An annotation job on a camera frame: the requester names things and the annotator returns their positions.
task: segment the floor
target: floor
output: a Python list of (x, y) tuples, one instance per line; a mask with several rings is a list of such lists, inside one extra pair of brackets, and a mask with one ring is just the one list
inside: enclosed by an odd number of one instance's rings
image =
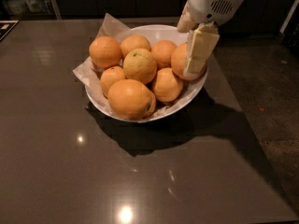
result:
[(223, 38), (214, 54), (299, 216), (299, 57), (273, 36)]

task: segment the orange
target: orange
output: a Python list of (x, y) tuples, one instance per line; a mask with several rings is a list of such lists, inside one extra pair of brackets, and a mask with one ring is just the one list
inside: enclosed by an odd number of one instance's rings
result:
[(93, 63), (104, 69), (118, 64), (122, 57), (121, 45), (110, 36), (95, 38), (89, 52)]
[(119, 80), (108, 92), (112, 111), (122, 119), (139, 120), (151, 115), (156, 104), (153, 99), (150, 90), (134, 79)]
[(157, 63), (147, 49), (133, 49), (123, 61), (123, 71), (127, 78), (148, 84), (156, 75)]
[(170, 40), (160, 40), (151, 48), (151, 53), (157, 61), (158, 70), (171, 67), (171, 55), (177, 45)]
[(173, 102), (183, 90), (184, 81), (173, 73), (171, 68), (163, 68), (157, 72), (151, 82), (151, 90), (157, 100), (163, 103)]
[(121, 79), (125, 79), (125, 74), (120, 66), (112, 66), (106, 69), (101, 76), (102, 93), (108, 97), (110, 87)]
[(124, 59), (127, 54), (133, 49), (151, 49), (150, 42), (143, 35), (129, 35), (121, 42), (122, 58)]
[(207, 63), (203, 63), (203, 67), (201, 69), (201, 72), (194, 76), (194, 77), (185, 77), (184, 76), (184, 69), (187, 59), (187, 43), (184, 42), (174, 50), (174, 52), (171, 55), (171, 67), (173, 72), (180, 78), (185, 80), (194, 80), (199, 78), (201, 75), (204, 74), (206, 71)]

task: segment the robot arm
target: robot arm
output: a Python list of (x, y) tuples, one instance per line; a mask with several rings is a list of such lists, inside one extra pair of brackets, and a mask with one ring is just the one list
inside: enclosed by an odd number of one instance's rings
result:
[(230, 20), (244, 0), (188, 0), (178, 22), (178, 31), (189, 32), (201, 22), (219, 26)]
[(244, 0), (188, 0), (178, 31), (189, 33), (184, 76), (197, 78), (220, 38), (217, 26), (230, 20)]

